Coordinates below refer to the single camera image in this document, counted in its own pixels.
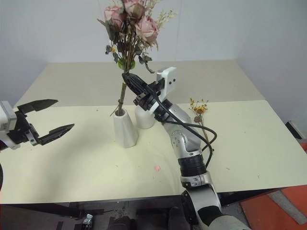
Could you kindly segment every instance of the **black ribbed joint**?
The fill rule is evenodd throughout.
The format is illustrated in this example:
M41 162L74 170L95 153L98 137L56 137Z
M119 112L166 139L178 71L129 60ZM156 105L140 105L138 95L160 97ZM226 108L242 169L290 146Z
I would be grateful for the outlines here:
M202 155L178 159L181 176L197 176L206 173L206 166L203 163Z

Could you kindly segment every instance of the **white vase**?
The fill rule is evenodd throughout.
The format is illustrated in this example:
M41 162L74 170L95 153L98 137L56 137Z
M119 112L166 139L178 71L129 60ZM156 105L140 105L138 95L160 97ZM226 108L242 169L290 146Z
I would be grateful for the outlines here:
M135 107L135 120L139 128L150 128L154 125L154 114L143 110L139 105Z
M130 119L128 112L125 109L123 116L113 114L115 138L119 145L124 148L132 147L136 144L139 137L138 132Z

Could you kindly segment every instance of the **small white vase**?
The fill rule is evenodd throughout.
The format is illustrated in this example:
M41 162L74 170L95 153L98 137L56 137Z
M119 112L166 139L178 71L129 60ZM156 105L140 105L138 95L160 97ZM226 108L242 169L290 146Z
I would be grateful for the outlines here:
M135 120L139 128L150 128L154 125L154 114L143 110L139 105L135 107Z
M113 114L115 138L119 145L124 148L132 147L136 144L138 140L138 132L130 119L128 112L123 109L124 115L117 116Z

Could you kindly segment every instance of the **white wall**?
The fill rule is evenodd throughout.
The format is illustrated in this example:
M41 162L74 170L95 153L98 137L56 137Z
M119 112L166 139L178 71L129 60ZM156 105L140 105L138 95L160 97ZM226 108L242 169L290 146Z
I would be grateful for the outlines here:
M303 116L307 109L307 1L263 1L238 63L284 122Z
M103 18L107 0L1 0L4 67L0 100L15 102L48 62L112 61ZM257 0L164 0L179 15L158 36L157 61L236 58L258 7Z

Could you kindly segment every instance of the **pink rose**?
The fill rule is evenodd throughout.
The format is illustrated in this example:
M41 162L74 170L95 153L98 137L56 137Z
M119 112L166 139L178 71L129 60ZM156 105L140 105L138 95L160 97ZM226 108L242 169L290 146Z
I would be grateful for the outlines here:
M124 0L125 9L128 15L140 19L145 13L144 0Z
M115 26L119 31L123 28L125 14L119 13L121 8L119 6L107 7L105 9L105 20L111 21L111 25Z
M143 41L149 44L154 42L158 36L157 24L149 16L142 17L142 19L137 24L135 24L135 31Z

